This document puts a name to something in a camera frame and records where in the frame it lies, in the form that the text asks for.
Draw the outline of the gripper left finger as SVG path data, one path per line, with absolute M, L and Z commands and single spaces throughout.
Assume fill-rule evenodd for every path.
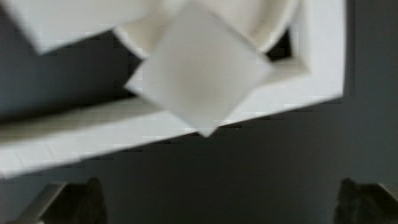
M 50 183 L 16 219 L 16 224 L 107 224 L 100 179 L 91 178 L 86 183 Z

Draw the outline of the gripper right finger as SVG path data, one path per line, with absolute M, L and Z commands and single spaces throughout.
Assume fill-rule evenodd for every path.
M 398 224 L 398 184 L 341 180 L 333 224 Z

